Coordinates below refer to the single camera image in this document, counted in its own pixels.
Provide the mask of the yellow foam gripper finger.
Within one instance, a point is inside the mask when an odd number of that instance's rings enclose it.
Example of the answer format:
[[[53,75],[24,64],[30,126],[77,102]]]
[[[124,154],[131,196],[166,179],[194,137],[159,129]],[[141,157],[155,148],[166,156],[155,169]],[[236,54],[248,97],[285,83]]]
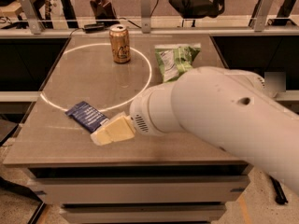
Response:
[[[135,137],[135,127],[129,116],[113,118],[105,129],[113,142],[124,141]]]
[[[124,112],[119,113],[118,115],[114,116],[113,118],[119,117],[121,115],[124,115]],[[109,137],[105,126],[112,120],[110,119],[109,121],[105,122],[100,128],[98,128],[95,132],[93,132],[91,134],[91,139],[93,140],[93,142],[98,145],[98,146],[102,146],[102,145],[106,145],[109,143],[112,143],[113,141],[111,140],[111,138]]]

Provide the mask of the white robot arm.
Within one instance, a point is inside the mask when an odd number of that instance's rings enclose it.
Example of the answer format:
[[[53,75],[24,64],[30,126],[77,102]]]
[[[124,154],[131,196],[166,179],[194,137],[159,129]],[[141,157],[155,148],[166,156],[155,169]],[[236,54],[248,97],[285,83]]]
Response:
[[[244,70],[199,67],[150,87],[91,134],[98,145],[136,133],[191,133],[259,167],[299,192],[299,117],[266,93],[263,78]]]

